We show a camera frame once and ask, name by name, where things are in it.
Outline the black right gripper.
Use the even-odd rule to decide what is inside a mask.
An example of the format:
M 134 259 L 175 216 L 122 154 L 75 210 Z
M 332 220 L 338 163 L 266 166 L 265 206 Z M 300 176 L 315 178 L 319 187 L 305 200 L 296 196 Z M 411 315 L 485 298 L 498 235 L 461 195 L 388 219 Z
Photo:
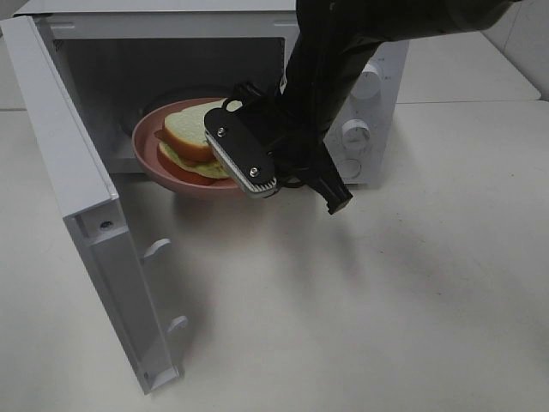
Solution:
M 231 99 L 242 103 L 238 118 L 274 161 L 279 186 L 309 186 L 324 198 L 331 215 L 347 206 L 353 195 L 312 126 L 288 114 L 274 95 L 251 82 L 236 84 Z

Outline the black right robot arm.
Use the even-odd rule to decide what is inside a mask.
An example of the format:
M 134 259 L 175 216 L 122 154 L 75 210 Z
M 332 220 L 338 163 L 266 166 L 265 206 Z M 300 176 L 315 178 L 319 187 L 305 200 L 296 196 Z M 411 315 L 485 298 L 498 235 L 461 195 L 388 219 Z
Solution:
M 265 94 L 250 82 L 232 94 L 242 106 L 226 125 L 226 163 L 242 189 L 266 197 L 309 186 L 330 213 L 351 193 L 324 138 L 359 76 L 386 42 L 492 27 L 508 1 L 299 1 L 299 36 L 281 86 Z

